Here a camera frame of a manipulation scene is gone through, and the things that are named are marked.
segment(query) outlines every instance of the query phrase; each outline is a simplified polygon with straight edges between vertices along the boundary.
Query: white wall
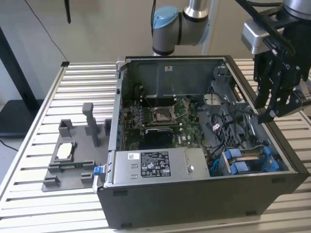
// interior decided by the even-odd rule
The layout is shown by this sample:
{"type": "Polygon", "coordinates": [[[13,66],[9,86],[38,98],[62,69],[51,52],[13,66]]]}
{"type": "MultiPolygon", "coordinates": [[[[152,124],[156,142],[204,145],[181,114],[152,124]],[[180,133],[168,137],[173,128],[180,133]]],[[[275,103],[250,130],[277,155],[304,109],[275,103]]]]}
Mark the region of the white wall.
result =
{"type": "MultiPolygon", "coordinates": [[[[126,55],[152,53],[151,0],[71,0],[71,24],[63,0],[28,3],[71,62],[115,62],[126,55]]],[[[186,3],[158,0],[157,7],[176,5],[182,10],[186,3]]],[[[23,0],[0,1],[0,25],[35,96],[44,98],[64,61],[61,53],[23,0]]],[[[176,54],[200,52],[201,47],[176,49],[176,54]]],[[[0,102],[19,99],[12,95],[14,88],[1,87],[0,102]]]]}

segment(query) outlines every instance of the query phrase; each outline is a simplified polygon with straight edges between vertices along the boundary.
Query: aluminum table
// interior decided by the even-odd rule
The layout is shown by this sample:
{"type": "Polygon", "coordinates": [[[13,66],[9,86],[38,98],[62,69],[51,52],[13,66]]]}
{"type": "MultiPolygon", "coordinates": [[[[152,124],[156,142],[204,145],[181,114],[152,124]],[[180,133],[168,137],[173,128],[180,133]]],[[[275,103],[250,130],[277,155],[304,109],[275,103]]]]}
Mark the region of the aluminum table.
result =
{"type": "MultiPolygon", "coordinates": [[[[254,63],[236,60],[252,87],[254,63]]],[[[114,63],[70,64],[52,84],[18,154],[0,186],[0,232],[104,232],[104,213],[92,189],[43,193],[42,182],[58,138],[61,119],[86,125],[84,102],[94,104],[98,123],[112,117],[116,66],[114,63]]],[[[311,172],[311,122],[303,112],[275,119],[304,165],[311,172]]],[[[213,220],[127,232],[311,232],[311,178],[293,194],[280,196],[261,216],[213,220]]]]}

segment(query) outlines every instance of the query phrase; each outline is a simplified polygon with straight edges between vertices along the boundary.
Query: cable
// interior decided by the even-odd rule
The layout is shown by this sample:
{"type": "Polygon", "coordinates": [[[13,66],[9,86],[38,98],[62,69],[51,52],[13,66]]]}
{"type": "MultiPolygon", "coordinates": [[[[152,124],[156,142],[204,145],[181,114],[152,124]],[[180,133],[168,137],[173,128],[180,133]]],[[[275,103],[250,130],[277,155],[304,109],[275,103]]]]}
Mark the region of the cable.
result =
{"type": "Polygon", "coordinates": [[[257,146],[255,146],[255,147],[253,147],[253,148],[242,149],[241,151],[254,150],[254,149],[257,149],[257,148],[259,148],[259,147],[265,147],[265,145],[264,145],[264,144],[260,144],[260,145],[257,145],[257,146]]]}
{"type": "Polygon", "coordinates": [[[261,2],[253,2],[253,1],[248,1],[248,3],[251,6],[255,6],[255,7],[278,7],[282,4],[281,2],[261,3],[261,2]]]}
{"type": "Polygon", "coordinates": [[[211,170],[211,176],[214,176],[215,175],[215,168],[216,168],[216,165],[218,164],[219,162],[219,159],[216,159],[213,163],[213,167],[212,167],[212,170],[211,170]]]}
{"type": "Polygon", "coordinates": [[[41,20],[38,18],[38,16],[35,14],[35,12],[33,11],[33,9],[31,8],[31,6],[29,5],[29,3],[27,2],[27,0],[24,0],[25,3],[28,5],[29,9],[32,11],[33,15],[38,19],[39,23],[42,25],[42,27],[44,28],[45,32],[48,34],[50,40],[53,42],[53,44],[58,48],[58,50],[60,51],[60,53],[64,56],[66,62],[68,61],[67,57],[63,54],[63,52],[60,50],[60,48],[57,46],[57,44],[53,41],[51,35],[49,34],[48,30],[44,27],[43,23],[41,22],[41,20]]]}
{"type": "Polygon", "coordinates": [[[151,35],[154,35],[154,16],[156,11],[156,0],[154,0],[154,3],[152,4],[151,9],[151,16],[150,16],[150,24],[151,24],[151,35]]]}
{"type": "Polygon", "coordinates": [[[13,147],[11,147],[11,146],[6,145],[1,139],[0,139],[0,142],[1,142],[5,147],[10,148],[10,149],[15,150],[15,151],[18,151],[17,149],[15,149],[15,148],[13,148],[13,147]]]}

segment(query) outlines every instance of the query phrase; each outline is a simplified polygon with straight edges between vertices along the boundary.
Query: white label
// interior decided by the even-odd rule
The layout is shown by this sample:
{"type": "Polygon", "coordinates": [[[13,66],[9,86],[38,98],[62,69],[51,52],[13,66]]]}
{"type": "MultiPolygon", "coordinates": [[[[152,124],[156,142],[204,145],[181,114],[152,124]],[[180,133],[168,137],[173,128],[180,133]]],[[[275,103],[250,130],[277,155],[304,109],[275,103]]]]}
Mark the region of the white label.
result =
{"type": "Polygon", "coordinates": [[[139,159],[139,153],[128,153],[128,159],[139,159]]]}

